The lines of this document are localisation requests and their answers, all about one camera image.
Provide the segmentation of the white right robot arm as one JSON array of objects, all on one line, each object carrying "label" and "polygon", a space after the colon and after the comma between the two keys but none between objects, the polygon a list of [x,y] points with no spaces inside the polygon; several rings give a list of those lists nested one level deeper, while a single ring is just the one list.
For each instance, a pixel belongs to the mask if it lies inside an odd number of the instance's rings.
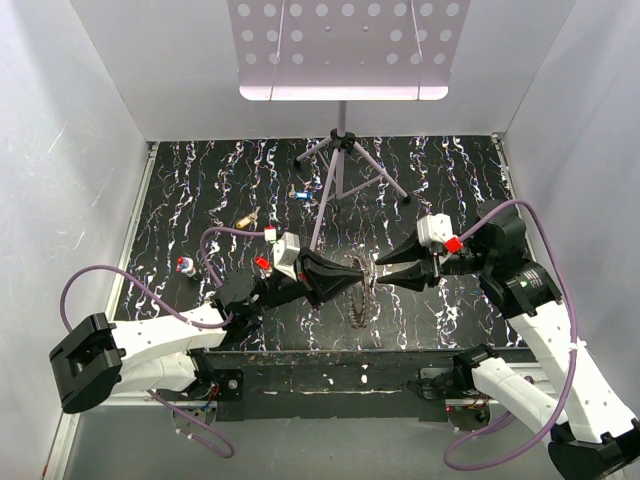
[{"label": "white right robot arm", "polygon": [[550,274],[527,252],[522,200],[487,201],[462,235],[446,214],[427,215],[377,264],[407,264],[379,278],[421,292],[445,276],[476,274],[487,299],[525,341],[553,387],[549,396],[487,346],[453,358],[450,374],[430,385],[464,397],[498,401],[534,437],[503,457],[508,462],[546,440],[565,479],[604,479],[639,458],[639,419],[616,395],[578,336],[575,308],[560,273]]}]

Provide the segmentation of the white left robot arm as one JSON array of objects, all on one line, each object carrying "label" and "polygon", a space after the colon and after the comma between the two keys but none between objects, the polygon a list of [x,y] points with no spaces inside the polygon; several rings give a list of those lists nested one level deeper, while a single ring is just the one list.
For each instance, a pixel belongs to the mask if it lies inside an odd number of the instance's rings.
[{"label": "white left robot arm", "polygon": [[205,398],[211,373],[187,359],[188,352],[213,349],[248,335],[251,321],[299,299],[317,308],[362,282],[363,271],[303,248],[283,271],[261,277],[250,269],[230,271],[213,298],[179,313],[140,321],[87,316],[52,349],[52,367],[66,414],[88,411],[114,394],[144,390],[183,392]]}]

